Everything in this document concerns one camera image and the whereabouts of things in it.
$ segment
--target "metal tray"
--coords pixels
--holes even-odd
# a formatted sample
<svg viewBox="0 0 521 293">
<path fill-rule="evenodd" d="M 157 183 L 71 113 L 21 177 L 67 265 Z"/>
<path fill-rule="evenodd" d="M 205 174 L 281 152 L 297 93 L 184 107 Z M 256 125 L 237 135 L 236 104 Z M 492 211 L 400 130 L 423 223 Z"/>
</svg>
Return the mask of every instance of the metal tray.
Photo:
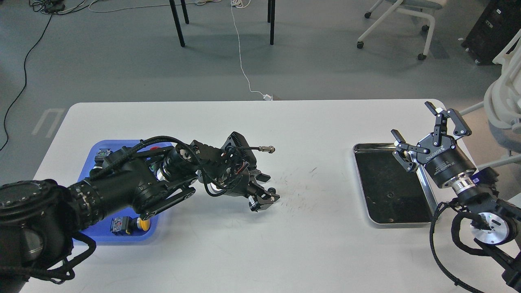
<svg viewBox="0 0 521 293">
<path fill-rule="evenodd" d="M 437 201 L 420 167 L 406 172 L 396 161 L 392 143 L 359 143 L 353 147 L 356 173 L 369 219 L 378 227 L 430 224 Z"/>
</svg>

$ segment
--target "white chair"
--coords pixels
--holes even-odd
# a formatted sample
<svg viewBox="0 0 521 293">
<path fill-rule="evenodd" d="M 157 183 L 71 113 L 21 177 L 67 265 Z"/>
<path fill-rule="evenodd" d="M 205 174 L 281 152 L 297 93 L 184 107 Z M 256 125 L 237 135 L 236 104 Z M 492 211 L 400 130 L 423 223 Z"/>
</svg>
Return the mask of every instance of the white chair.
<svg viewBox="0 0 521 293">
<path fill-rule="evenodd" d="M 434 31 L 435 20 L 434 20 L 434 11 L 439 10 L 445 6 L 447 0 L 386 0 L 387 2 L 393 3 L 391 8 L 389 8 L 380 18 L 378 18 L 373 25 L 368 28 L 361 36 L 358 38 L 358 42 L 356 47 L 358 49 L 362 49 L 364 47 L 364 39 L 369 35 L 384 19 L 386 19 L 391 12 L 396 11 L 399 13 L 412 15 L 416 17 L 421 17 L 427 19 L 427 25 L 423 26 L 421 30 L 428 31 L 427 40 L 425 41 L 425 48 L 423 53 L 418 54 L 418 60 L 424 60 L 429 53 L 430 42 L 432 40 L 432 33 Z M 378 0 L 371 9 L 365 14 L 365 18 L 371 17 L 371 13 L 378 7 L 383 0 Z"/>
</svg>

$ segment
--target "robotic arm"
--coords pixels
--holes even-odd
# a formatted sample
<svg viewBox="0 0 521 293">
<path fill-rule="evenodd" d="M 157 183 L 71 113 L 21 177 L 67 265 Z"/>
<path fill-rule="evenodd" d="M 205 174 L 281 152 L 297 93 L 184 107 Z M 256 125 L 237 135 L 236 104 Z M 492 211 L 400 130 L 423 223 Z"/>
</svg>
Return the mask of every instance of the robotic arm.
<svg viewBox="0 0 521 293">
<path fill-rule="evenodd" d="M 435 108 L 430 102 L 425 104 L 436 116 L 432 133 L 416 145 L 407 144 L 397 130 L 393 129 L 391 133 L 396 138 L 393 155 L 407 172 L 415 172 L 422 166 L 438 188 L 451 187 L 457 195 L 449 203 L 440 203 L 433 215 L 430 244 L 436 263 L 455 285 L 471 292 L 481 292 L 452 275 L 436 256 L 434 226 L 440 214 L 450 207 L 457 211 L 451 228 L 456 246 L 472 255 L 492 257 L 505 269 L 502 277 L 506 284 L 521 292 L 521 252 L 513 258 L 498 248 L 517 236 L 521 209 L 498 198 L 499 193 L 495 189 L 498 173 L 490 167 L 476 172 L 477 168 L 457 146 L 457 139 L 472 133 L 458 111 Z M 453 136 L 447 133 L 449 118 L 455 124 Z M 464 218 L 472 220 L 470 228 L 474 242 L 481 249 L 470 248 L 461 242 L 459 233 Z"/>
<path fill-rule="evenodd" d="M 159 142 L 176 146 L 138 152 Z M 96 248 L 81 230 L 128 206 L 147 220 L 188 199 L 197 180 L 210 196 L 242 196 L 251 211 L 267 209 L 280 196 L 258 183 L 270 176 L 257 169 L 252 150 L 273 153 L 275 148 L 250 147 L 237 132 L 220 149 L 160 136 L 100 152 L 90 176 L 68 188 L 51 179 L 1 186 L 0 292 L 18 292 L 29 277 L 57 284 L 73 279 L 73 268 Z M 73 238 L 88 249 L 67 260 Z M 48 270 L 59 262 L 61 267 Z"/>
</svg>

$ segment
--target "electrical component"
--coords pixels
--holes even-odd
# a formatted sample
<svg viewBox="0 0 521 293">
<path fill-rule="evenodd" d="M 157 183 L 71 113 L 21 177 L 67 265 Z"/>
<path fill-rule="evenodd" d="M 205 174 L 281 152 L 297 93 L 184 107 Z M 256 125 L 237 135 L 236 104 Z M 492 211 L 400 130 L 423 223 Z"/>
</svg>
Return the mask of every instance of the electrical component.
<svg viewBox="0 0 521 293">
<path fill-rule="evenodd" d="M 150 219 L 142 220 L 139 217 L 116 217 L 110 224 L 110 232 L 114 235 L 131 235 L 135 230 L 148 231 L 150 229 Z"/>
</svg>

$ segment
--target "white table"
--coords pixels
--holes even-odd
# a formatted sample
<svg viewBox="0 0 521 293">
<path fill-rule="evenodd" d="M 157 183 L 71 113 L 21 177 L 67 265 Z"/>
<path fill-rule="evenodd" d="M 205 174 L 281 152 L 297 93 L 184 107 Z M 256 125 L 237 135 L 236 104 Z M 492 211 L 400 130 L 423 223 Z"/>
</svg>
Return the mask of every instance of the white table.
<svg viewBox="0 0 521 293">
<path fill-rule="evenodd" d="M 247 199 L 195 196 L 162 214 L 155 235 L 124 246 L 100 245 L 63 285 L 31 279 L 22 292 L 466 292 L 436 266 L 428 227 L 378 229 L 369 223 L 352 147 L 410 143 L 433 129 L 421 100 L 81 103 L 65 117 L 35 179 L 76 182 L 94 144 L 168 135 L 220 147 L 232 131 L 250 145 L 266 185 L 281 195 L 266 211 Z M 438 200 L 454 197 L 438 190 Z M 437 226 L 446 267 L 487 292 L 515 292 L 490 258 L 460 251 L 450 239 L 453 212 Z M 467 229 L 462 239 L 472 243 Z M 84 246 L 77 246 L 82 251 Z M 514 243 L 503 249 L 515 255 Z"/>
</svg>

